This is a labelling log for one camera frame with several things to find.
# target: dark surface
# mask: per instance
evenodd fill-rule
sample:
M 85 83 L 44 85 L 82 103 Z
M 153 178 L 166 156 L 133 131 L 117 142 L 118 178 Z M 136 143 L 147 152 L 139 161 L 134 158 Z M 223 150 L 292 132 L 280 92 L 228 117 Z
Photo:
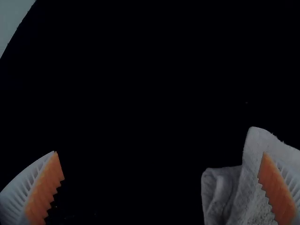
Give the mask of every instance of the dark surface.
M 294 14 L 286 14 L 293 12 L 291 6 L 289 1 L 266 7 L 279 16 L 277 29 L 292 31 Z M 251 126 L 300 149 L 296 104 L 273 96 L 278 89 L 259 92 L 259 82 L 250 72 L 271 73 L 270 66 L 256 68 L 262 61 L 281 65 L 273 61 L 277 50 L 271 48 L 272 58 L 258 59 L 261 54 L 248 50 L 254 42 L 239 41 L 250 43 L 238 48 L 247 58 L 234 52 L 241 64 L 232 64 L 235 57 L 223 55 L 226 51 L 219 48 L 229 46 L 232 52 L 231 45 L 221 43 L 219 34 L 211 35 L 213 45 L 202 42 L 209 50 L 198 66 L 202 50 L 189 45 L 193 37 L 196 43 L 200 39 L 192 23 L 199 21 L 199 11 L 190 13 L 196 7 L 186 7 L 175 20 L 178 12 L 161 6 L 163 20 L 157 21 L 153 18 L 159 13 L 153 16 L 149 10 L 157 9 L 154 5 L 139 6 L 142 10 L 135 14 L 125 10 L 135 7 L 37 0 L 0 59 L 0 87 L 19 90 L 6 94 L 1 105 L 5 115 L 0 189 L 37 158 L 58 151 L 66 180 L 54 197 L 48 224 L 201 224 L 202 172 L 241 165 Z M 256 7 L 244 8 L 251 15 Z M 176 16 L 166 16 L 166 9 Z M 238 27 L 245 28 L 246 36 L 251 33 L 244 23 Z M 213 76 L 213 82 L 185 77 L 199 70 Z M 236 80 L 214 77 L 232 70 L 247 81 L 255 80 L 250 88 L 239 84 L 246 96 L 241 90 L 225 95 L 231 90 L 226 82 L 237 85 Z

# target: black background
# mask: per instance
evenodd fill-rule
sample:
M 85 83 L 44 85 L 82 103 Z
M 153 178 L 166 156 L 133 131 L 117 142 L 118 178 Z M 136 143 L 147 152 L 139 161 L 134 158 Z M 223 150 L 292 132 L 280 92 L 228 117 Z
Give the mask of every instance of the black background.
M 290 72 L 295 8 L 37 0 L 0 59 L 0 188 L 56 150 L 47 224 L 201 224 L 202 172 L 241 165 L 251 126 L 300 148 L 297 101 L 255 78 Z

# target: white cloth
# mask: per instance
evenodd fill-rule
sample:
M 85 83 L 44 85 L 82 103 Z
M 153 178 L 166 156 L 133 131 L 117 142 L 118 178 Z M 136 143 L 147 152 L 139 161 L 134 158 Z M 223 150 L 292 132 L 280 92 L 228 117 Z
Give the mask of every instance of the white cloth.
M 277 225 L 257 178 L 264 151 L 300 174 L 299 150 L 284 144 L 264 129 L 251 127 L 241 166 L 208 168 L 202 174 L 205 225 Z

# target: serrated teeth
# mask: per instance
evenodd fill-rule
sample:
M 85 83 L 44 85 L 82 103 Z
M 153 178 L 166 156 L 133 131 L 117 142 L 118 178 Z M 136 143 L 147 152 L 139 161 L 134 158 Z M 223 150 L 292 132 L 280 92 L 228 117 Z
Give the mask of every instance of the serrated teeth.
M 18 174 L 0 193 L 2 225 L 44 225 L 53 195 L 64 180 L 57 152 L 50 152 Z
M 263 153 L 258 182 L 262 184 L 262 190 L 266 191 L 278 225 L 289 225 L 298 213 L 289 190 L 294 184 L 291 183 L 292 176 L 288 176 L 288 173 L 287 167 L 282 164 L 276 165 L 267 153 Z

